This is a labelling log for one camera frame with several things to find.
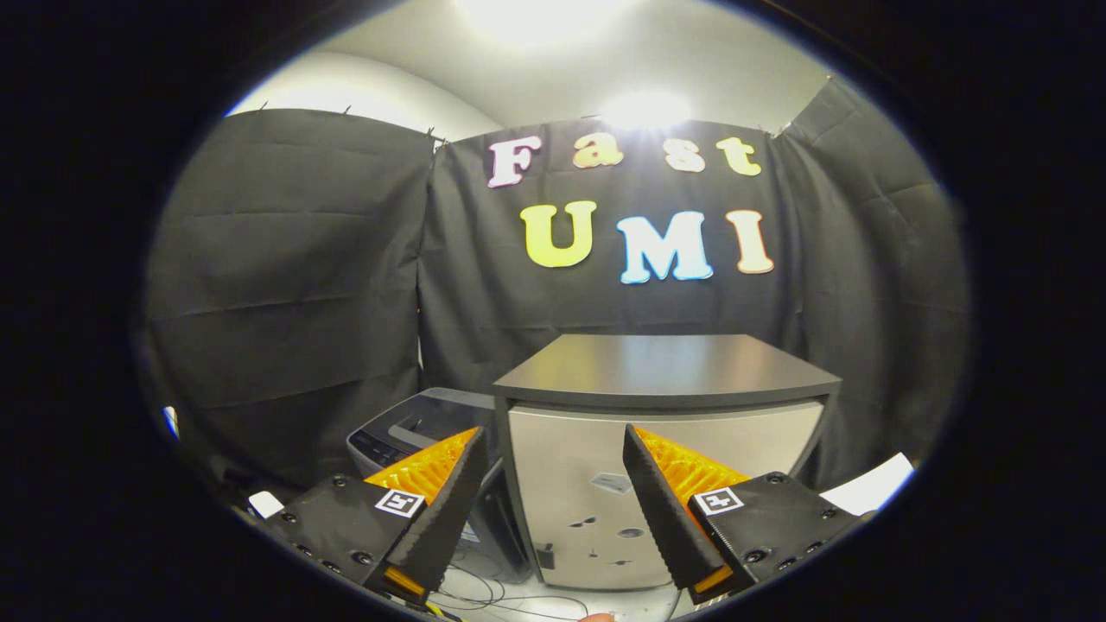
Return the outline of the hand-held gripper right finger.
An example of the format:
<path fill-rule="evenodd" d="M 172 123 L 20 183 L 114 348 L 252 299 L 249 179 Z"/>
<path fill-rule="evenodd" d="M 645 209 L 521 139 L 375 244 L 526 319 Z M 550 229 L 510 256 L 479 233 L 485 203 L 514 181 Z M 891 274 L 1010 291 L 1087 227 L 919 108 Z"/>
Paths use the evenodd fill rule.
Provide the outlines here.
<path fill-rule="evenodd" d="M 786 574 L 860 526 L 786 473 L 749 477 L 632 424 L 620 460 L 675 587 L 695 605 Z"/>

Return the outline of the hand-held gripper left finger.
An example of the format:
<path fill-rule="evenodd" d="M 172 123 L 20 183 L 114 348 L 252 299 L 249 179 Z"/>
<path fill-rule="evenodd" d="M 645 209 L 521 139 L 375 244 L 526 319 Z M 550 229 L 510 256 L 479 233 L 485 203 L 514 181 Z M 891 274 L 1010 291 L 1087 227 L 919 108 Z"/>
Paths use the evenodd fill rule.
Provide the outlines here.
<path fill-rule="evenodd" d="M 489 468 L 474 426 L 359 478 L 331 475 L 264 519 L 264 533 L 325 574 L 408 605 L 442 584 Z"/>

